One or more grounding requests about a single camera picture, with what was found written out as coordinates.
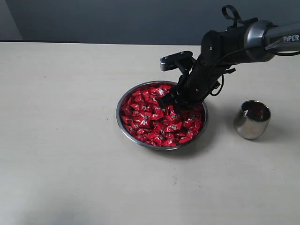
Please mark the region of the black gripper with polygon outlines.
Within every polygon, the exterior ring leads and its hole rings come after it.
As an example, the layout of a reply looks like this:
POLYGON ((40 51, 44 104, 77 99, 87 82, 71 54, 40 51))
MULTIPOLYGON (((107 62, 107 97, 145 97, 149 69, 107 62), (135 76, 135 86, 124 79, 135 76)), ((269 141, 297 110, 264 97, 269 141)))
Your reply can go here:
POLYGON ((171 91, 158 99, 157 102, 160 107, 172 105, 173 111, 178 115, 189 111, 189 105, 202 102, 210 94, 212 87, 222 73, 222 66, 208 66, 202 56, 199 56, 191 72, 179 79, 176 93, 171 91))

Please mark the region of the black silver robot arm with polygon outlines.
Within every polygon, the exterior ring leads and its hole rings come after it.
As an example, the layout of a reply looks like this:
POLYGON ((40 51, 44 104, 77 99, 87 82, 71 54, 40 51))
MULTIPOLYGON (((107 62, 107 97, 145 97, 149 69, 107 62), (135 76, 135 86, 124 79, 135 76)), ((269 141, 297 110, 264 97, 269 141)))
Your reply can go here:
POLYGON ((208 95, 217 96, 225 74, 235 72, 234 65, 267 62, 274 56, 294 56, 300 53, 300 24, 276 26, 267 20, 255 18, 241 21, 224 32, 211 30, 201 42, 197 59, 191 51, 164 56, 160 60, 162 71, 179 69, 178 83, 159 99, 161 107, 173 106, 184 110, 204 101, 208 95))

